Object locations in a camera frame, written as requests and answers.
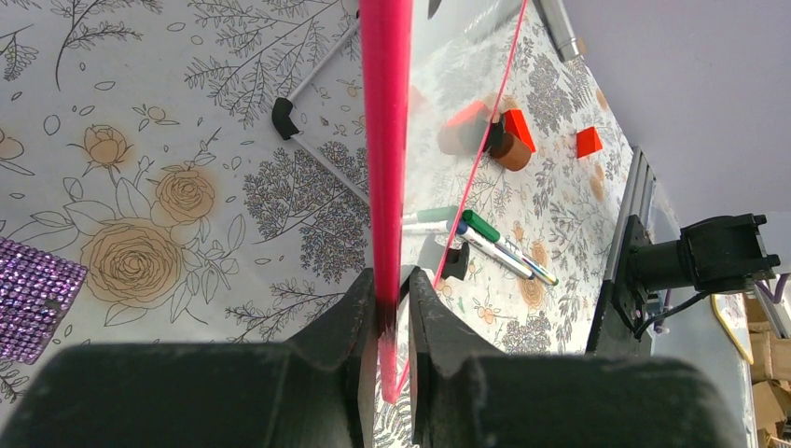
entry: pen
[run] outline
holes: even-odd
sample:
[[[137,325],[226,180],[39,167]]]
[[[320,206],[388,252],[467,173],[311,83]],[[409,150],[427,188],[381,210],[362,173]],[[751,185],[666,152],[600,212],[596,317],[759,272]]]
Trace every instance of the pen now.
[[[448,223],[448,227],[451,227],[452,225],[452,222]],[[496,259],[516,275],[527,279],[533,278],[533,273],[530,272],[527,267],[506,255],[502,250],[498,249],[494,244],[492,244],[492,242],[480,236],[464,221],[459,221],[459,226],[456,228],[456,235],[467,240],[468,243],[477,247],[484,254]]]
[[[508,241],[508,239],[505,238],[502,233],[497,231],[497,229],[492,227],[488,222],[484,221],[483,218],[478,216],[477,213],[473,212],[472,210],[464,210],[462,213],[462,219],[470,227],[480,233],[484,238],[492,242],[497,248],[503,252],[506,252],[509,256],[519,259],[542,282],[552,287],[556,287],[560,283],[558,277],[547,271],[547,269],[544,268],[544,266],[541,266],[538,261],[522,253],[522,251],[516,245]]]
[[[417,224],[407,224],[401,230],[405,234],[424,234],[424,233],[448,233],[448,227],[453,225],[453,221],[439,222],[420,222]]]
[[[404,215],[402,218],[402,225],[407,224],[415,224],[418,222],[432,222],[432,221],[441,221],[445,219],[453,219],[456,217],[456,212],[459,211],[459,207],[455,205],[449,205],[447,207],[439,207],[439,208],[430,208],[428,210],[421,210],[417,213],[410,213],[408,215]]]

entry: brown cylinder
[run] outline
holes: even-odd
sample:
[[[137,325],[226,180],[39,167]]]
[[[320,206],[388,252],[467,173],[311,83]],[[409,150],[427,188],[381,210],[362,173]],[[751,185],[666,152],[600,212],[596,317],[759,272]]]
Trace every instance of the brown cylinder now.
[[[489,149],[489,155],[508,171],[519,171],[530,161],[530,148],[513,133],[503,136],[503,144]]]

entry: floral tablecloth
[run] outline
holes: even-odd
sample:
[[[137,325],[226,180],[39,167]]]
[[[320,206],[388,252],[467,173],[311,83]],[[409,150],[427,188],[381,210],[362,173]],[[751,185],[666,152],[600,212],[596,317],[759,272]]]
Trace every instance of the floral tablecloth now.
[[[268,119],[355,12],[353,0],[0,0],[0,236],[90,269],[42,358],[0,363],[0,420],[65,346],[280,341],[370,264],[366,206]],[[365,186],[361,80],[354,38],[292,117]],[[579,353],[631,151],[532,5],[507,95],[538,151],[518,173],[484,159],[467,207],[561,283],[474,253],[439,294],[508,353]],[[591,125],[604,149],[578,160],[574,135]],[[377,443],[408,444],[407,396],[378,409]]]

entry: white wall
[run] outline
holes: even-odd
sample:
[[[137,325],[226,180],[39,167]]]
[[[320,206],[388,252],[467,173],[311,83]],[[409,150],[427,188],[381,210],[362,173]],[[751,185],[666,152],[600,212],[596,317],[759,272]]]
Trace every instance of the white wall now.
[[[791,211],[791,0],[565,0],[682,226]]]

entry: purple rhinestone case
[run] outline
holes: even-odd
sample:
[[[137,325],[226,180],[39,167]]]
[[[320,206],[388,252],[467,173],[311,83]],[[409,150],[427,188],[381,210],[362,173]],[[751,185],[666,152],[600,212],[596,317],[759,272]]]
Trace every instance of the purple rhinestone case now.
[[[0,237],[0,359],[33,364],[41,356],[87,271]]]

